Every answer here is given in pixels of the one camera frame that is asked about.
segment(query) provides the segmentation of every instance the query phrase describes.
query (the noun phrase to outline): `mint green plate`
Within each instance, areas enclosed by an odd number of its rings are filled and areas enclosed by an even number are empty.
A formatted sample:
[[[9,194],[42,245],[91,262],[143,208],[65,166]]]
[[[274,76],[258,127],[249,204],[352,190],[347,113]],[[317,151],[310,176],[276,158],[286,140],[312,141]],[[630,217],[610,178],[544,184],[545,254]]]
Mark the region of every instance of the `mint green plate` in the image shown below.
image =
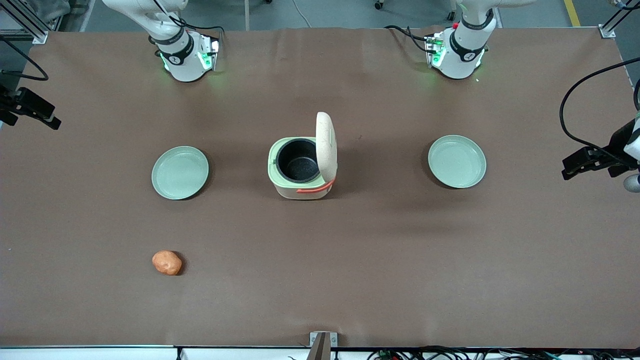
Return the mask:
[[[209,162],[202,151],[178,146],[162,154],[151,171],[151,183],[163,197],[186,199],[202,188],[209,176]]]
[[[443,184],[469,188],[479,183],[486,172],[486,158],[480,146],[460,135],[447,135],[429,149],[429,168]]]

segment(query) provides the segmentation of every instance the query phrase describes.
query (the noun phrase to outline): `black cable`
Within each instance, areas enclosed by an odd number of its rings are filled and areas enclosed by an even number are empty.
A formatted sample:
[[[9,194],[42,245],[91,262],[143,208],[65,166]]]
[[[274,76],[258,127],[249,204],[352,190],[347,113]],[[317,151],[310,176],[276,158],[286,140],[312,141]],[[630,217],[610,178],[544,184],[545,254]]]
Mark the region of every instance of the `black cable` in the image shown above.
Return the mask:
[[[410,352],[409,354],[411,354],[411,356],[416,360],[424,360],[421,352]]]
[[[432,355],[429,359],[427,360],[434,360],[436,359],[438,356],[444,356],[446,357],[448,360],[454,360],[451,356],[450,353],[444,349],[444,347],[438,347],[438,346],[429,346],[429,347],[422,347],[420,348],[420,351],[422,352],[433,352],[435,353],[435,355]]]
[[[640,347],[637,347],[637,348],[635,348],[635,349],[633,349],[633,350],[631,350],[631,351],[628,351],[628,352],[624,352],[624,353],[622,353],[622,354],[623,354],[625,357],[627,357],[628,359],[630,359],[630,360],[634,360],[634,357],[633,357],[633,355],[632,355],[632,354],[633,354],[634,352],[638,352],[638,351],[640,351]]]
[[[156,6],[167,16],[169,17],[169,19],[171,19],[171,21],[177,25],[180,26],[181,28],[189,28],[189,29],[201,29],[201,30],[211,30],[211,29],[220,29],[221,32],[225,32],[225,29],[222,26],[207,26],[207,27],[202,27],[202,26],[195,26],[195,25],[191,25],[188,22],[186,22],[182,17],[178,17],[178,19],[176,19],[175,17],[172,17],[171,15],[169,15],[168,12],[165,11],[165,9],[160,5],[160,3],[157,2],[157,0],[154,0],[154,3],[156,4]]]
[[[622,7],[621,7],[621,8],[619,8],[619,9],[620,9],[620,10],[626,10],[626,11],[628,11],[628,12],[632,12],[632,11],[634,11],[634,10],[638,10],[638,9],[640,9],[640,4],[635,5],[635,6],[631,7],[631,8],[629,8],[629,7],[627,7],[627,6],[622,6]]]
[[[391,350],[390,353],[391,353],[391,356],[394,356],[398,360],[409,360],[409,357],[402,352]]]
[[[463,360],[462,357],[458,355],[458,352],[459,352],[459,353],[462,353],[462,354],[465,355],[465,357],[467,358],[466,360],[470,360],[469,356],[467,355],[467,353],[465,353],[463,351],[460,351],[458,349],[455,349],[455,348],[448,348],[448,347],[441,347],[441,346],[431,346],[430,348],[434,349],[434,350],[439,350],[439,351],[441,351],[443,353],[446,353],[446,354],[453,355],[456,358],[456,360]]]
[[[385,26],[384,28],[385,28],[385,29],[398,30],[398,31],[400,31],[402,34],[404,34],[406,37],[411,36],[411,37],[413,37],[413,38],[414,38],[414,39],[416,39],[416,40],[422,40],[422,41],[424,41],[424,37],[417,37],[417,36],[415,36],[415,35],[410,35],[408,32],[406,32],[406,30],[405,30],[405,29],[403,29],[403,28],[401,28],[401,27],[399,27],[399,26],[397,26],[397,25],[388,25],[388,26]]]
[[[40,73],[42,74],[42,77],[39,78],[37,76],[25,75],[20,71],[7,71],[7,70],[0,70],[0,74],[6,74],[6,75],[9,75],[9,76],[17,76],[18,78],[31,79],[31,80],[36,80],[36,81],[47,81],[47,80],[49,80],[49,75],[47,75],[47,73],[44,70],[42,70],[42,68],[38,64],[36,64],[36,62],[33,61],[27,54],[23,53],[22,50],[18,49],[17,46],[13,45],[4,36],[0,35],[0,40],[5,42],[13,50],[15,50],[16,53],[20,54],[23,58],[27,59],[28,62],[30,62],[33,66],[35,66],[36,69],[38,69],[38,71],[40,71]]]
[[[603,149],[603,148],[601,148],[601,147],[599,147],[599,146],[597,146],[597,145],[595,145],[595,144],[593,144],[593,143],[590,143],[590,142],[588,142],[588,141],[586,141],[586,140],[583,140],[583,139],[581,139],[581,138],[579,138],[579,137],[574,136],[573,134],[571,134],[571,133],[569,132],[569,130],[567,130],[566,125],[564,124],[564,105],[566,104],[566,101],[569,99],[569,95],[571,95],[571,93],[572,93],[572,92],[573,92],[573,91],[574,91],[574,90],[575,90],[575,89],[576,89],[580,84],[582,84],[583,82],[585,82],[585,81],[587,81],[587,80],[589,80],[589,79],[593,78],[594,76],[597,76],[597,75],[599,75],[599,74],[602,74],[603,72],[607,72],[607,71],[609,71],[609,70],[617,69],[618,67],[622,67],[622,66],[625,66],[625,65],[629,65],[629,64],[631,64],[631,63],[635,63],[635,62],[638,62],[638,61],[640,61],[640,58],[634,58],[634,59],[631,59],[631,60],[623,61],[623,62],[621,62],[621,63],[617,63],[617,64],[615,64],[615,65],[611,65],[611,66],[606,67],[606,68],[604,68],[604,69],[600,69],[600,70],[598,70],[598,71],[596,71],[596,72],[592,72],[592,73],[590,73],[589,75],[585,76],[584,78],[582,78],[582,79],[578,80],[578,82],[577,82],[576,84],[574,84],[574,85],[569,89],[569,91],[567,91],[567,92],[566,92],[566,94],[564,95],[564,98],[562,99],[562,102],[560,103],[560,126],[562,127],[562,130],[564,131],[564,133],[565,133],[567,136],[569,136],[569,138],[571,138],[572,140],[574,140],[574,141],[576,141],[576,142],[579,142],[579,143],[581,143],[581,144],[584,144],[584,145],[590,146],[590,147],[592,147],[592,148],[594,148],[594,149],[598,149],[598,150],[599,150],[600,152],[602,152],[603,154],[605,154],[605,155],[607,155],[607,156],[611,157],[612,159],[615,159],[617,162],[619,162],[619,163],[621,163],[621,164],[623,164],[623,165],[625,165],[625,166],[628,166],[628,167],[635,167],[635,166],[637,166],[637,164],[630,164],[630,163],[627,163],[625,160],[622,160],[622,159],[621,159],[621,158],[619,158],[618,156],[615,156],[615,155],[611,154],[609,151],[606,151],[605,149]]]
[[[628,1],[627,1],[627,3],[626,3],[625,5],[629,5],[632,1],[633,1],[633,0],[628,0]],[[613,14],[613,16],[612,16],[609,20],[607,20],[607,22],[606,22],[602,27],[603,27],[603,28],[606,28],[606,27],[607,27],[607,25],[609,25],[609,23],[610,23],[610,22],[612,22],[612,21],[613,21],[613,19],[615,19],[615,18],[618,16],[618,14],[620,14],[620,12],[621,12],[621,11],[622,11],[622,10],[618,10],[615,14]],[[618,19],[618,21],[617,21],[615,24],[613,24],[613,26],[611,26],[611,29],[614,29],[616,26],[618,26],[618,25],[622,22],[622,20],[624,20],[624,19],[625,19],[625,18],[626,18],[630,13],[631,13],[631,12],[626,12],[624,15],[622,15],[622,16]]]
[[[408,26],[406,27],[406,30],[403,29],[403,28],[400,28],[399,26],[396,26],[396,25],[385,26],[385,29],[393,29],[393,30],[400,31],[404,36],[410,37],[411,40],[413,41],[413,43],[418,47],[418,49],[424,51],[425,53],[429,53],[429,54],[435,54],[436,53],[436,51],[434,51],[434,50],[428,50],[428,49],[423,48],[422,46],[420,46],[420,44],[418,44],[418,41],[416,41],[416,40],[424,41],[425,37],[429,37],[429,36],[431,36],[433,34],[428,34],[428,35],[424,35],[423,37],[418,37],[418,36],[414,35],[411,32],[411,28],[409,28]]]
[[[640,89],[640,79],[638,79],[638,82],[636,83],[636,88],[634,89],[634,105],[636,106],[637,111],[640,111],[640,97],[638,97],[638,95],[640,95],[638,93],[639,89]]]
[[[420,44],[418,44],[418,41],[415,40],[415,37],[411,33],[411,29],[408,26],[406,27],[406,32],[409,33],[409,36],[411,37],[411,40],[413,40],[413,43],[418,47],[418,49],[424,51],[425,53],[429,53],[429,54],[435,54],[436,53],[435,50],[428,50],[428,49],[425,49],[422,46],[420,46]]]

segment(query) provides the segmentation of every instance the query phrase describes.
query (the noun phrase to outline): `metal bracket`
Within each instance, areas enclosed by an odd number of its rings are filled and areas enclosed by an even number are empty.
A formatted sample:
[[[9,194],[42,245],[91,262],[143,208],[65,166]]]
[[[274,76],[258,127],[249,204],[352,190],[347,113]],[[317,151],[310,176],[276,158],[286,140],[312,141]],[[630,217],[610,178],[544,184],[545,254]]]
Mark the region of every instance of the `metal bracket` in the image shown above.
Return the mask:
[[[600,30],[600,36],[602,38],[615,38],[616,37],[616,32],[613,30],[607,31],[604,28],[604,25],[602,24],[598,24],[598,30]]]
[[[316,340],[316,337],[318,336],[318,334],[320,334],[321,332],[325,332],[325,331],[314,331],[314,332],[310,332],[309,333],[309,346],[313,346],[314,341]],[[331,340],[331,347],[336,347],[338,346],[338,333],[337,332],[329,332],[329,339]]]
[[[42,38],[33,38],[33,41],[31,43],[33,45],[44,45],[47,42],[47,38],[49,38],[49,32],[45,31]]]

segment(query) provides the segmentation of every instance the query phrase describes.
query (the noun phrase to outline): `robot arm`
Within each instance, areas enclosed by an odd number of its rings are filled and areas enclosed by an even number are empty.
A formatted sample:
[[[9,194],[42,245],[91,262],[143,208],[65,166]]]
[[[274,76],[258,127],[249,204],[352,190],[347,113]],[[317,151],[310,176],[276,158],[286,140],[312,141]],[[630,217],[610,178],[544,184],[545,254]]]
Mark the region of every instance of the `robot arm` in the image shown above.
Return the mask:
[[[462,8],[462,18],[470,24],[480,25],[492,8],[517,8],[537,0],[456,0]]]
[[[178,12],[188,0],[103,0],[104,4],[135,21],[160,49],[164,68],[179,81],[194,81],[212,70],[218,39],[186,30]]]
[[[427,62],[443,75],[464,79],[480,66],[486,41],[493,33],[495,7],[517,7],[537,0],[456,0],[462,9],[462,21],[427,39]]]

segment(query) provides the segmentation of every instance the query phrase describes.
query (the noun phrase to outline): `cable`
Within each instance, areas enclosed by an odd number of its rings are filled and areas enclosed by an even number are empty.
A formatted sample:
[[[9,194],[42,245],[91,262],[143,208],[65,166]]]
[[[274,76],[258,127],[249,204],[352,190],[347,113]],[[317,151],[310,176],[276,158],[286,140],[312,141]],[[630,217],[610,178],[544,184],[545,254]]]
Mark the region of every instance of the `cable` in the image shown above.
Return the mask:
[[[465,355],[465,357],[468,359],[468,355],[466,353],[464,353],[461,350],[454,349],[454,348],[447,348],[447,347],[441,347],[441,346],[428,346],[428,347],[421,347],[420,351],[421,352],[433,352],[433,353],[435,353],[435,355],[432,355],[427,360],[434,360],[438,356],[444,356],[448,360],[462,360],[462,357],[460,357],[457,354],[457,352],[463,353]]]
[[[9,75],[9,76],[17,76],[18,78],[31,79],[31,80],[36,80],[36,81],[47,81],[47,80],[49,80],[49,75],[47,75],[47,73],[44,70],[42,70],[42,68],[38,64],[36,64],[36,62],[33,61],[27,54],[23,53],[22,50],[18,49],[17,46],[13,45],[4,36],[0,35],[0,40],[5,42],[13,50],[15,50],[16,53],[20,54],[23,58],[27,59],[28,62],[30,62],[33,66],[35,66],[36,69],[38,69],[38,71],[40,71],[40,73],[42,74],[42,77],[38,78],[37,76],[25,75],[20,71],[7,71],[7,70],[0,70],[0,74],[6,74],[6,75]]]
[[[640,79],[638,79],[636,88],[634,89],[634,105],[636,106],[636,110],[640,111],[640,97],[638,97],[640,94],[638,93],[638,90],[640,90]]]
[[[162,6],[162,4],[158,3],[157,0],[154,0],[154,3],[156,4],[156,6],[177,26],[180,26],[181,28],[189,28],[189,29],[201,29],[201,30],[211,30],[211,29],[220,29],[221,32],[225,32],[225,29],[222,26],[206,26],[206,27],[202,27],[202,26],[195,26],[195,25],[191,25],[188,22],[186,22],[182,17],[178,17],[178,19],[176,19],[175,17],[172,17],[171,15],[169,15],[169,13],[166,11],[166,9],[164,8],[164,6]]]
[[[400,28],[399,26],[396,26],[396,25],[385,26],[385,29],[394,29],[394,30],[400,31],[404,36],[410,37],[411,40],[413,41],[413,43],[418,47],[418,49],[424,51],[425,53],[429,53],[429,54],[435,54],[436,53],[436,51],[434,51],[434,50],[425,49],[424,47],[420,46],[420,44],[418,44],[418,41],[416,41],[416,40],[424,41],[425,37],[431,36],[433,34],[424,35],[424,37],[417,37],[414,34],[412,34],[411,28],[408,27],[408,26],[406,27],[406,30],[404,30],[403,28]]]
[[[291,1],[293,1],[293,5],[295,5],[296,10],[298,11],[298,14],[300,14],[300,16],[302,16],[302,19],[305,19],[305,22],[307,23],[307,26],[308,26],[309,28],[311,28],[311,24],[309,24],[309,20],[307,19],[307,17],[305,16],[305,14],[303,14],[303,13],[300,11],[300,8],[298,8],[298,3],[296,3],[296,0],[291,0]]]
[[[578,82],[577,82],[576,84],[574,84],[573,86],[571,86],[571,88],[569,89],[569,91],[567,91],[567,92],[566,92],[566,94],[564,95],[564,98],[562,99],[562,102],[560,103],[560,126],[562,126],[562,130],[564,131],[564,133],[565,133],[567,136],[569,136],[569,138],[571,138],[572,140],[574,140],[574,141],[576,141],[576,142],[579,142],[579,143],[581,143],[581,144],[584,144],[584,145],[590,146],[590,147],[592,147],[592,148],[594,148],[594,149],[598,149],[600,152],[602,152],[602,153],[604,153],[605,155],[607,155],[607,156],[611,157],[612,159],[615,159],[617,162],[619,162],[619,163],[621,163],[622,165],[625,165],[625,166],[627,166],[627,167],[635,167],[635,166],[637,166],[637,163],[636,163],[636,164],[630,164],[630,163],[627,163],[625,160],[622,160],[620,157],[618,157],[618,156],[615,156],[615,155],[611,154],[609,151],[606,151],[605,149],[603,149],[603,148],[601,148],[601,147],[599,147],[599,146],[597,146],[597,145],[595,145],[595,144],[593,144],[593,143],[590,143],[590,142],[588,142],[588,141],[586,141],[586,140],[583,140],[583,139],[581,139],[581,138],[579,138],[579,137],[574,136],[573,134],[571,134],[571,133],[569,132],[569,130],[567,130],[566,125],[564,124],[564,105],[566,104],[566,101],[569,99],[569,95],[571,95],[571,93],[572,93],[572,92],[573,92],[573,91],[574,91],[574,90],[575,90],[575,89],[576,89],[580,84],[582,84],[583,82],[585,82],[585,81],[587,81],[587,80],[589,80],[589,79],[593,78],[594,76],[597,76],[597,75],[599,75],[599,74],[602,74],[603,72],[607,72],[607,71],[609,71],[609,70],[617,69],[618,67],[626,66],[626,65],[629,65],[629,64],[631,64],[631,63],[638,62],[638,61],[640,61],[640,58],[634,58],[634,59],[631,59],[631,60],[623,61],[623,62],[621,62],[621,63],[617,63],[617,64],[615,64],[615,65],[611,65],[611,66],[606,67],[606,68],[604,68],[604,69],[600,69],[600,70],[598,70],[598,71],[596,71],[596,72],[592,72],[592,73],[590,73],[589,75],[585,76],[584,78],[582,78],[582,79],[578,80]]]
[[[397,26],[397,25],[388,25],[388,26],[385,26],[384,28],[385,28],[385,29],[398,30],[398,31],[400,31],[402,34],[404,34],[406,37],[411,36],[411,37],[413,37],[413,38],[414,38],[414,39],[416,39],[416,40],[424,41],[424,37],[417,37],[417,36],[415,36],[415,35],[413,35],[413,34],[409,34],[408,32],[406,32],[406,30],[405,30],[405,29],[403,29],[403,28],[401,28],[401,27],[399,27],[399,26]]]
[[[635,6],[631,7],[631,8],[626,7],[626,6],[622,6],[622,7],[619,7],[619,9],[620,9],[620,10],[626,10],[626,11],[631,12],[631,11],[634,11],[634,10],[638,10],[638,9],[640,9],[640,4],[635,5]]]

